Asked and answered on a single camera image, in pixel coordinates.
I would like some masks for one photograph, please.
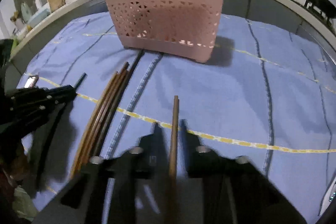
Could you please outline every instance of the chopstick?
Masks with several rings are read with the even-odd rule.
[[[112,103],[110,111],[109,111],[109,113],[107,115],[106,123],[101,128],[100,137],[97,140],[97,143],[96,143],[95,148],[94,148],[93,153],[92,153],[93,156],[99,155],[99,153],[101,151],[101,148],[102,148],[102,146],[104,144],[104,139],[105,139],[105,137],[106,137],[106,135],[108,133],[108,130],[109,130],[111,122],[112,122],[112,119],[113,119],[113,117],[115,115],[115,112],[117,111],[118,105],[119,105],[119,103],[121,101],[121,98],[122,98],[122,96],[124,94],[124,91],[125,91],[128,83],[129,83],[129,81],[130,81],[130,79],[131,79],[131,77],[133,75],[133,72],[134,72],[135,68],[137,67],[137,65],[138,65],[141,57],[143,56],[143,54],[144,54],[144,50],[141,50],[138,53],[138,55],[137,55],[135,61],[133,62],[132,66],[131,66],[131,68],[129,70],[129,72],[127,73],[126,78],[122,82],[121,87],[120,87],[120,89],[118,90],[118,92],[117,92],[117,94],[115,96],[115,100]]]
[[[96,118],[97,118],[97,114],[98,112],[100,111],[100,108],[103,104],[103,102],[105,101],[105,98],[110,90],[110,88],[112,87],[113,85],[113,82],[115,81],[115,78],[117,77],[117,72],[115,72],[109,83],[107,84],[106,88],[104,89],[98,103],[96,104],[96,107],[93,111],[93,113],[91,114],[91,117],[90,117],[90,120],[89,122],[87,123],[86,125],[86,128],[85,128],[85,131],[83,133],[83,136],[81,138],[81,142],[78,146],[78,149],[77,149],[77,152],[76,152],[76,155],[75,155],[75,158],[73,160],[73,165],[71,167],[71,171],[70,171],[70,177],[73,178],[74,174],[77,172],[78,170],[78,165],[79,165],[79,159],[81,158],[82,156],[82,151],[84,150],[84,147],[87,145],[87,141],[88,141],[88,137],[90,135],[90,132],[91,132],[91,129],[92,129],[92,126],[93,126],[93,123],[95,122]]]
[[[168,173],[168,204],[165,224],[176,223],[176,167],[177,167],[177,131],[179,126],[179,97],[174,96],[173,122],[170,137],[169,173]]]
[[[115,72],[110,79],[86,125],[70,171],[71,178],[80,171],[83,165],[88,163],[92,156],[100,155],[122,95],[143,54],[144,50],[141,50],[129,71],[127,71],[129,63],[126,62],[120,72]]]

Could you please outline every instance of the black clamp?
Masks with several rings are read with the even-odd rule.
[[[104,160],[94,156],[63,190],[37,215],[33,224],[101,223],[109,178],[114,178],[108,224],[135,224],[136,179],[149,179],[163,155],[162,129],[154,124],[153,133],[142,137],[136,147],[120,157]]]
[[[203,223],[306,223],[248,157],[219,156],[188,132],[185,121],[180,136],[188,176],[203,181]]]

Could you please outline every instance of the metal screw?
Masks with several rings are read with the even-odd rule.
[[[205,145],[199,145],[196,147],[196,151],[199,153],[208,153],[210,152],[210,148]]]
[[[143,152],[143,149],[139,146],[133,147],[129,150],[131,154],[141,154]]]
[[[104,161],[104,159],[102,157],[98,157],[98,156],[93,156],[91,159],[90,159],[90,162],[92,164],[102,164],[102,162]]]
[[[334,184],[333,188],[331,189],[331,194],[329,196],[329,201],[331,202],[336,196],[336,183]]]
[[[250,159],[246,156],[239,156],[236,158],[236,163],[238,164],[247,164],[250,162]]]

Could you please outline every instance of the pink plastic basket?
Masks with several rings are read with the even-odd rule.
[[[215,44],[223,0],[106,0],[123,46],[205,63]]]

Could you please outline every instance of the blue cloth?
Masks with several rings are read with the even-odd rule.
[[[270,144],[273,140],[277,146],[292,149],[336,148],[336,138],[332,138],[336,130],[335,68],[317,44],[272,25],[226,15],[221,16],[215,43],[206,64],[164,54],[130,109],[171,123],[173,99],[178,95],[179,118],[186,119],[191,130],[252,143]],[[94,14],[71,21],[33,58],[26,72],[38,73],[59,85],[74,85],[85,72],[87,78],[78,92],[99,99],[112,74],[124,62],[131,64],[137,52],[123,48],[108,13]],[[130,106],[156,58],[157,53],[149,51],[142,57],[120,108]],[[24,86],[27,77],[22,77],[19,87]],[[53,87],[41,78],[37,85]],[[58,126],[43,175],[46,185],[56,192],[68,181],[94,107],[93,102],[77,97],[69,116],[63,117]],[[117,112],[102,155],[108,152],[123,119],[124,114]],[[114,156],[136,145],[139,137],[152,130],[150,122],[134,117],[124,127]],[[170,129],[163,131],[168,153]],[[31,136],[23,140],[26,148],[31,140]],[[318,219],[321,199],[333,179],[336,153],[269,152],[207,138],[202,141],[222,156],[249,156],[309,224]],[[201,223],[201,183],[186,178],[180,144],[177,168],[179,221]],[[164,193],[158,185],[139,183],[139,223],[146,222],[148,216],[151,222],[162,223]],[[151,191],[155,192],[155,202],[150,198]],[[41,210],[53,195],[50,190],[42,190],[34,203]]]

